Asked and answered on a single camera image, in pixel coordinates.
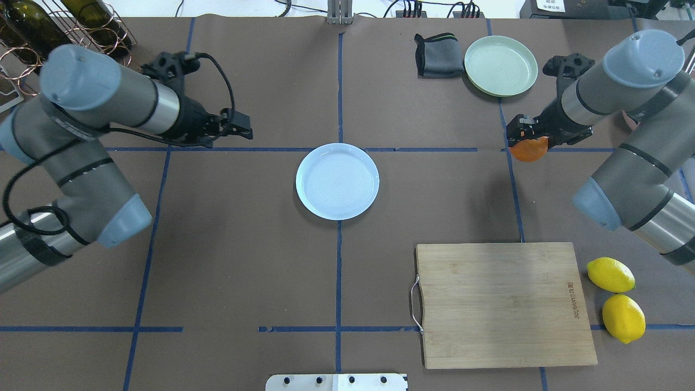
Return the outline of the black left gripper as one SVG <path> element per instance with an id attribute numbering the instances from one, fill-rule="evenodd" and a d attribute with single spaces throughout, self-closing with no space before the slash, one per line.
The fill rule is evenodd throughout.
<path id="1" fill-rule="evenodd" d="M 162 52 L 141 66 L 152 80 L 155 102 L 141 129 L 160 138 L 161 143 L 179 147 L 211 148 L 219 137 L 240 136 L 252 140 L 250 117 L 233 109 L 215 115 L 185 94 L 185 76 L 200 69 L 200 59 L 214 60 L 206 53 Z"/>

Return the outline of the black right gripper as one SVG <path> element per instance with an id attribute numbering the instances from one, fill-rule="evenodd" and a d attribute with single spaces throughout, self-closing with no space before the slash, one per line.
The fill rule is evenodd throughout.
<path id="1" fill-rule="evenodd" d="M 561 97 L 563 93 L 584 72 L 588 71 L 595 61 L 580 53 L 555 55 L 543 66 L 545 75 L 556 77 L 556 98 L 536 118 L 524 114 L 516 115 L 506 125 L 507 143 L 520 143 L 525 140 L 535 140 L 535 149 L 549 150 L 561 144 L 577 144 L 593 134 L 593 128 L 572 121 L 563 109 Z M 541 137 L 535 131 L 540 126 Z"/>

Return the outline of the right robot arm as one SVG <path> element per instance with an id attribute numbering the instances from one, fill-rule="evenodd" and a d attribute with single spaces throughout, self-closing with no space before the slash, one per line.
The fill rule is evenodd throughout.
<path id="1" fill-rule="evenodd" d="M 638 30 L 596 64 L 557 55 L 545 74 L 557 96 L 536 118 L 515 116 L 507 145 L 546 137 L 548 147 L 576 144 L 593 126 L 624 112 L 636 129 L 573 196 L 582 213 L 608 230 L 624 227 L 671 264 L 693 273 L 693 202 L 666 181 L 693 158 L 693 78 L 685 71 L 685 38 Z"/>

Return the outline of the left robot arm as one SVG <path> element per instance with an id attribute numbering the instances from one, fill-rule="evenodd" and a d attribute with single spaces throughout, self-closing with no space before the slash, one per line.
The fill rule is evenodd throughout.
<path id="1" fill-rule="evenodd" d="M 2 148 L 24 168 L 8 181 L 2 209 L 2 292 L 56 266 L 90 243 L 112 248 L 152 222 L 100 142 L 119 132 L 179 148 L 210 148 L 225 136 L 253 138 L 250 117 L 235 99 L 218 114 L 186 96 L 185 76 L 206 53 L 162 52 L 132 70 L 106 54 L 78 45 L 50 52 L 40 75 L 41 94 L 2 122 Z M 10 193 L 22 176 L 42 167 L 62 193 L 47 205 L 13 213 Z"/>

